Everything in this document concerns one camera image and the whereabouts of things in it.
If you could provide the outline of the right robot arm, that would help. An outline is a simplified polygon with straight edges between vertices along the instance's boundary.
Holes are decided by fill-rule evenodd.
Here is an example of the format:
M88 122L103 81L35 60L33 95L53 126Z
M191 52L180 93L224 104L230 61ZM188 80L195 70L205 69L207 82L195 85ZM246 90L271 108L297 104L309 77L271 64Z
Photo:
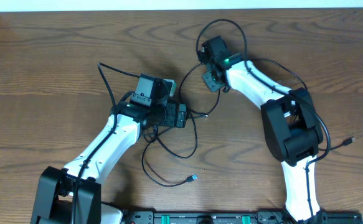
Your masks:
M202 79L211 91L237 90L260 110L265 142L283 169L290 219L318 222L314 170L323 134L308 90L273 81L251 60L231 53L221 36L205 41L197 54L207 68Z

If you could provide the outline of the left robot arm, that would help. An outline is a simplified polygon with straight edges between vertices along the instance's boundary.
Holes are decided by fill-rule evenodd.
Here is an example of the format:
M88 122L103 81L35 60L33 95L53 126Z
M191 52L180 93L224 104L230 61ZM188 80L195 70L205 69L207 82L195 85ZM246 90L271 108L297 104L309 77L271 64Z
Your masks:
M176 82L140 75L137 87L110 112L98 136L63 168L39 178L31 223L121 223L123 212L102 202L101 188L122 155L153 126L183 128L186 106L172 97Z

